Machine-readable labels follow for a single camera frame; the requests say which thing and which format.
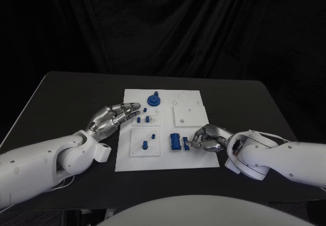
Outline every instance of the cable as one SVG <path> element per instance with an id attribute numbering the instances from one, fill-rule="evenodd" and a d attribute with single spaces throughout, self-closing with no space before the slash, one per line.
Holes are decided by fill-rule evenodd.
<path id="1" fill-rule="evenodd" d="M 63 183 L 61 183 L 61 185 L 60 185 L 59 187 L 50 188 L 50 189 L 48 189 L 48 190 L 46 190 L 44 192 L 51 192 L 51 191 L 54 191 L 54 190 L 57 190 L 57 189 L 64 188 L 66 186 L 69 186 L 69 185 L 72 184 L 73 179 L 74 179 L 74 175 L 72 176 L 72 180 L 70 180 L 70 182 L 69 182 L 64 186 L 61 186 L 61 185 L 64 184 L 64 180 L 63 180 Z"/>
<path id="2" fill-rule="evenodd" d="M 284 138 L 281 138 L 279 136 L 276 136 L 276 135 L 273 135 L 273 134 L 262 133 L 262 132 L 258 132 L 258 131 L 253 131 L 253 130 L 249 130 L 249 132 L 258 133 L 258 134 L 263 134 L 263 135 L 266 135 L 266 136 L 269 136 L 269 137 L 275 137 L 275 138 L 281 139 L 284 142 L 285 142 L 285 141 L 289 142 L 288 140 L 285 140 Z"/>
<path id="3" fill-rule="evenodd" d="M 8 206 L 7 208 L 4 208 L 4 209 L 0 211 L 0 213 L 4 212 L 11 206 Z"/>

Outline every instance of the robotic hand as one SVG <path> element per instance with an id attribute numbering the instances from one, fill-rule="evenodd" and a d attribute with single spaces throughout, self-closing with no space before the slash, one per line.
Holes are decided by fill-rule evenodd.
<path id="1" fill-rule="evenodd" d="M 85 130 L 0 155 L 0 208 L 30 199 L 63 179 L 82 173 L 93 159 L 106 161 L 110 148 L 99 141 L 139 114 L 138 109 L 138 103 L 105 106 L 92 116 Z"/>
<path id="2" fill-rule="evenodd" d="M 291 181 L 326 187 L 326 145 L 289 142 L 285 139 L 286 143 L 278 145 L 261 134 L 282 139 L 250 130 L 232 134 L 226 129 L 207 124 L 196 131 L 187 144 L 209 152 L 224 148 L 229 157 L 224 166 L 252 179 L 262 180 L 272 168 Z"/>

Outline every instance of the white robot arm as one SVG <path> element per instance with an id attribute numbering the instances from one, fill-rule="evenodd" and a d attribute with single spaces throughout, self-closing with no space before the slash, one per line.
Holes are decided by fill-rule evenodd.
<path id="1" fill-rule="evenodd" d="M 291 181 L 326 187 L 326 145 L 301 142 L 278 145 L 261 134 L 265 133 L 246 131 L 232 134 L 207 124 L 187 143 L 204 151 L 217 152 L 226 148 L 229 159 L 224 166 L 252 179 L 262 180 L 272 168 Z"/>
<path id="2" fill-rule="evenodd" d="M 82 173 L 93 159 L 106 161 L 110 148 L 99 141 L 139 114 L 138 109 L 138 103 L 105 106 L 85 130 L 0 155 L 0 208 L 30 199 L 64 178 Z"/>

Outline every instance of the black curtain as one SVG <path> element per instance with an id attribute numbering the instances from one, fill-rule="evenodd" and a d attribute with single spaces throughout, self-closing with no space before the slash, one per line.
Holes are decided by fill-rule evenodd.
<path id="1" fill-rule="evenodd" d="M 2 1 L 1 137 L 48 71 L 263 82 L 298 139 L 326 137 L 324 0 Z"/>

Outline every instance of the tabletop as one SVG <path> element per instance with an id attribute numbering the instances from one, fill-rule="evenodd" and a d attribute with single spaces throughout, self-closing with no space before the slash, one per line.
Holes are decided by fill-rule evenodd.
<path id="1" fill-rule="evenodd" d="M 119 104 L 123 89 L 198 90 L 210 124 L 232 132 L 256 130 L 295 141 L 263 84 L 258 81 L 210 80 L 93 73 L 48 72 L 8 132 L 0 152 L 54 139 L 85 129 L 93 113 Z M 105 163 L 92 162 L 73 183 L 14 205 L 11 210 L 123 208 L 158 198 L 206 194 L 253 202 L 326 198 L 312 186 L 291 182 L 273 170 L 262 181 L 223 167 L 113 172 L 118 131 L 102 141 L 110 148 Z"/>

